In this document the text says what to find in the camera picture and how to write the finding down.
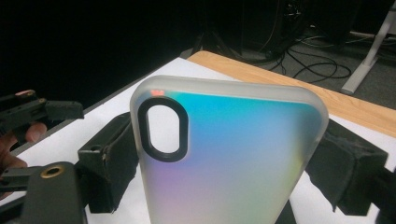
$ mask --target table surface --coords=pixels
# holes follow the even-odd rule
[[[208,51],[199,51],[188,60],[241,81],[307,88],[322,99],[330,114],[396,137],[396,110],[371,104],[336,91],[329,91],[291,77],[281,76]]]
[[[273,80],[275,80],[277,77],[282,77],[270,72],[266,72],[260,68],[238,63],[208,52],[199,52],[190,57],[189,60],[190,61],[180,58],[174,59],[172,62],[164,65],[153,74],[150,74],[149,77],[170,75],[179,77],[200,77],[236,81],[234,77],[241,79],[239,76],[246,76],[255,77],[255,79],[260,82],[262,82],[261,77],[268,78],[268,76],[271,76],[273,77],[271,78]],[[223,69],[224,71],[217,72],[215,71],[217,69],[212,66],[217,66],[219,69]],[[225,76],[224,74],[234,74],[234,77]],[[277,80],[277,82],[280,84],[282,84],[281,79],[282,78],[279,78]],[[114,117],[130,110],[129,103],[131,96],[134,93],[136,87],[139,85],[140,81],[105,99],[103,102],[98,104],[96,108],[93,108],[87,112],[85,119],[75,120],[62,127],[62,129],[56,133],[50,133],[47,138],[30,147],[28,150],[23,151],[22,154],[19,155],[20,158],[27,161],[30,166],[42,166],[56,161],[70,161],[76,163],[78,161],[77,151],[85,143],[87,143]],[[339,105],[347,106],[346,100],[339,101]],[[357,111],[357,113],[360,113],[361,111],[360,105],[366,105],[366,103],[363,101],[351,101],[357,102],[358,105],[355,105],[355,111]],[[386,150],[389,153],[387,168],[394,169],[396,166],[396,153],[394,153],[394,148],[396,148],[396,138],[388,134],[379,133],[373,129],[363,127],[357,124],[357,122],[351,122],[340,117],[342,116],[335,116],[334,111],[331,110],[331,119],[339,122],[349,130],[362,136],[376,146]],[[22,195],[23,193],[21,192],[14,193],[5,200],[0,201],[0,205],[21,197]],[[297,219],[297,223],[301,224],[371,224],[374,223],[376,214],[378,212],[378,209],[375,208],[375,206],[372,206],[367,217],[346,217],[339,210],[336,210],[334,213],[330,203],[323,197],[321,192],[314,185],[312,185],[309,180],[309,176],[306,173],[303,173],[302,177],[297,183],[293,193],[290,196],[290,201]],[[120,202],[120,207],[114,214],[90,214],[89,209],[87,208],[87,218],[90,224],[149,224],[149,211],[146,204],[144,187],[139,167],[135,179],[129,184],[128,189],[126,190]]]

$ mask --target metal stand leg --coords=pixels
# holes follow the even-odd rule
[[[370,48],[369,53],[367,54],[364,61],[359,65],[359,67],[355,70],[349,80],[341,89],[342,93],[351,95],[355,92],[355,90],[359,87],[363,79],[366,75],[370,72],[371,68],[376,62],[377,57],[375,56],[378,52],[378,49],[381,47],[382,41],[384,40],[385,36],[387,35],[391,25],[395,22],[396,17],[396,1],[393,6],[390,8],[387,17],[382,23],[381,29],[379,30],[378,34],[375,37],[375,41]]]

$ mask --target camera cutout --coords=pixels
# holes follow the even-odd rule
[[[165,96],[148,98],[139,106],[137,118],[142,147],[153,159],[174,162],[186,156],[189,119],[180,103]],[[169,126],[170,123],[178,123],[178,128]]]

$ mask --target iridescent phone case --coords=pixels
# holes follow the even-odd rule
[[[174,152],[150,142],[155,105],[177,113]],[[303,88],[167,76],[142,82],[131,116],[152,224],[275,223],[328,123]]]

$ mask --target frosted phone case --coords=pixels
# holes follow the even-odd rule
[[[147,111],[179,116],[179,149],[157,150]],[[131,99],[152,224],[274,223],[327,123],[325,105],[297,87],[151,77]]]

